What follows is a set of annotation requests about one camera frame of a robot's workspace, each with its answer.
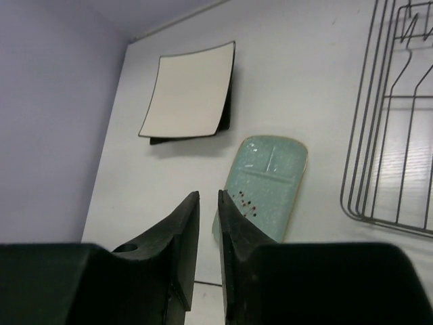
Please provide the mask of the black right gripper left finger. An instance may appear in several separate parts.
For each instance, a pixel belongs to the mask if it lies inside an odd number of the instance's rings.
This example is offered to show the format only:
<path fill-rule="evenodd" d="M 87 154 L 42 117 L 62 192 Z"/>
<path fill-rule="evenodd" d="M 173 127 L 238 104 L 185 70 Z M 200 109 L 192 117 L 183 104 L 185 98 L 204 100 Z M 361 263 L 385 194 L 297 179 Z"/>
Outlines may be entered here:
<path fill-rule="evenodd" d="M 119 324 L 184 324 L 191 311 L 198 256 L 200 195 L 191 192 L 169 216 L 113 250 L 119 275 Z"/>

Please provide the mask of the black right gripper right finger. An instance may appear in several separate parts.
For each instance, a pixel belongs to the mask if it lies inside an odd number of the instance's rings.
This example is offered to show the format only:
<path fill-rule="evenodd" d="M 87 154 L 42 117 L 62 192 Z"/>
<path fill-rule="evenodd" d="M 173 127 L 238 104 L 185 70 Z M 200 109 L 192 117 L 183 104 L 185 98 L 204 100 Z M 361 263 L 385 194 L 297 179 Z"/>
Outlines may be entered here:
<path fill-rule="evenodd" d="M 258 324 L 259 277 L 254 251 L 275 241 L 246 219 L 226 190 L 218 193 L 219 251 L 226 324 Z"/>

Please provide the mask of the light teal oblong plate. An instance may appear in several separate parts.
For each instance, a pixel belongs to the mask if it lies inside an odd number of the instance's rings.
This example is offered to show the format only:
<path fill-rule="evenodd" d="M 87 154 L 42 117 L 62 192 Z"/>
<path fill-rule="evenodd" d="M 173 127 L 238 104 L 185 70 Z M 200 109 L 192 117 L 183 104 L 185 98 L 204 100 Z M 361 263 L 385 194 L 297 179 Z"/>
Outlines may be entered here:
<path fill-rule="evenodd" d="M 224 190 L 240 213 L 276 242 L 283 242 L 308 160 L 292 138 L 254 135 L 240 145 Z"/>

